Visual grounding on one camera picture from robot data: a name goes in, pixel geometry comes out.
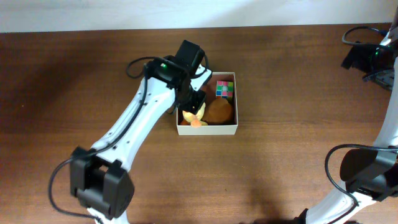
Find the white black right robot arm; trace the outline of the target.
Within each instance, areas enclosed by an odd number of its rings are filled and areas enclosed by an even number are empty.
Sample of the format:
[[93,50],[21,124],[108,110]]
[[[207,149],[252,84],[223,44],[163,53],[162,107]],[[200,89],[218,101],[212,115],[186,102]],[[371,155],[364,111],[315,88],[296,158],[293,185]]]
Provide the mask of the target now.
[[333,190],[292,223],[349,223],[363,208],[397,196],[397,19],[378,34],[383,36],[378,44],[350,42],[343,35],[351,50],[341,65],[391,92],[382,128],[372,146],[340,144],[329,150],[324,167]]

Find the colourful puzzle cube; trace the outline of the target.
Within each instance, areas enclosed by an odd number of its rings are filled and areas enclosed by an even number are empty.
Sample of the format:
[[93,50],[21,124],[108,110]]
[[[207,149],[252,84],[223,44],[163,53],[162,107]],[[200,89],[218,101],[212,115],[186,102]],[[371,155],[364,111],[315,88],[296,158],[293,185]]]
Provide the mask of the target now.
[[216,82],[216,98],[224,98],[228,101],[232,101],[234,93],[234,83],[227,81],[217,81]]

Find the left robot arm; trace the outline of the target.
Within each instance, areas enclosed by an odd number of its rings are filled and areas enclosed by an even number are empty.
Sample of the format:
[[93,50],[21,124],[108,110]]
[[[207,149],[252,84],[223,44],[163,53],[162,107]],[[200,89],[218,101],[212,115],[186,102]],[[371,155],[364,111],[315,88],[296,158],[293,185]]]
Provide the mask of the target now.
[[134,195],[129,170],[138,149],[171,107],[196,114],[205,102],[201,86],[211,78],[199,45],[184,40],[175,55],[144,57],[136,95],[113,127],[89,150],[70,158],[70,191],[96,223],[127,223]]

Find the brown plush toy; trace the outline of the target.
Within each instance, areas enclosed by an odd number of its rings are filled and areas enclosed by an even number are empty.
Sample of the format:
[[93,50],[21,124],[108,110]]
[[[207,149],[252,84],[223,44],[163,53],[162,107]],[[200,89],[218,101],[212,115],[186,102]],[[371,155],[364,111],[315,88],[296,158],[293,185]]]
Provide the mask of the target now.
[[234,108],[225,98],[216,98],[206,106],[202,120],[212,125],[226,124],[234,118]]

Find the yellow duck plush toy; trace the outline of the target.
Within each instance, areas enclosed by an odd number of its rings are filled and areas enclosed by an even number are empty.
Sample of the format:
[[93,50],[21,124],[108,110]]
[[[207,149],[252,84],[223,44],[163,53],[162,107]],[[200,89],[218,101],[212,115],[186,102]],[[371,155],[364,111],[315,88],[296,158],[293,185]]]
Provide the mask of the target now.
[[197,114],[189,113],[187,111],[182,111],[183,121],[180,123],[182,126],[190,125],[193,128],[199,128],[201,126],[207,126],[208,123],[202,121],[205,114],[206,103],[202,104],[201,108],[198,110]]

